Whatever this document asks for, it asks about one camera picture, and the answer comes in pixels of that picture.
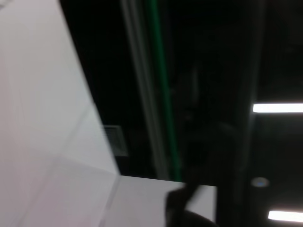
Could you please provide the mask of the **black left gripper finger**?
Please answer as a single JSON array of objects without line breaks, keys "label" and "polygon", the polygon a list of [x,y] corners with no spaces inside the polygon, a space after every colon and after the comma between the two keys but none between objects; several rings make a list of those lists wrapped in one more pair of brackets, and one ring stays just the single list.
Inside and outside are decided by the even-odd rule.
[{"label": "black left gripper finger", "polygon": [[198,185],[185,185],[182,188],[170,191],[165,203],[166,227],[215,227],[211,220],[186,210],[187,204],[194,196]]}]

